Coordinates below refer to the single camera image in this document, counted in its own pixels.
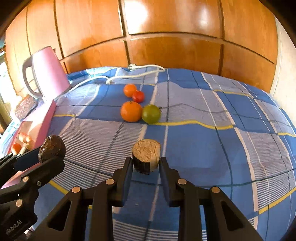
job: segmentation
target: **orange fruit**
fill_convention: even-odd
[[[121,117],[128,122],[137,122],[142,117],[142,107],[134,101],[125,102],[120,109]]]
[[[127,84],[123,88],[123,92],[128,98],[131,98],[136,90],[137,87],[134,84]]]
[[[17,155],[21,149],[22,149],[22,146],[18,143],[14,143],[11,146],[11,152],[13,153],[14,156]]]

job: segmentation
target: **plaid tablecloth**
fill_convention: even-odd
[[[105,67],[69,79],[78,83],[152,69]],[[96,186],[122,167],[136,141],[150,138],[161,143],[161,155],[182,178],[204,188],[220,187],[264,240],[283,236],[296,214],[296,131],[267,93],[185,69],[104,82],[91,81],[57,100],[49,134],[60,135],[66,144],[65,169],[40,190],[38,222],[63,196],[55,188],[66,193],[73,186]],[[145,93],[142,106],[161,107],[159,123],[122,120],[120,107],[129,100],[125,83]],[[149,176],[134,170],[125,206],[113,208],[115,240],[177,240],[178,216],[179,208],[165,202],[158,170]]]

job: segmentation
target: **copper rivet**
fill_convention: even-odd
[[[16,204],[17,207],[22,206],[22,199],[18,199],[15,204]]]
[[[181,184],[181,185],[184,185],[184,184],[187,183],[187,181],[186,181],[185,179],[183,179],[183,178],[180,178],[180,179],[178,180],[178,183]]]
[[[73,192],[73,193],[78,193],[78,192],[80,192],[80,187],[73,187],[73,188],[72,188],[72,192]]]
[[[106,184],[108,184],[108,185],[112,185],[112,184],[114,184],[114,182],[115,181],[112,178],[106,180]]]
[[[212,192],[213,193],[219,193],[220,192],[220,188],[218,188],[218,187],[212,187]]]
[[[24,177],[22,181],[23,181],[24,183],[26,183],[28,180],[29,180],[29,177]]]

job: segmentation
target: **pink kettle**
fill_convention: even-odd
[[[39,91],[29,86],[26,69],[32,67],[33,78]],[[70,83],[52,47],[47,46],[32,54],[22,65],[22,75],[29,95],[51,102],[70,89]]]

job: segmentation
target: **wood panel wall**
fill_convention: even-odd
[[[277,58],[275,19],[259,0],[33,0],[6,32],[18,94],[26,95],[22,63],[48,45],[66,73],[159,64],[219,74],[267,92]]]

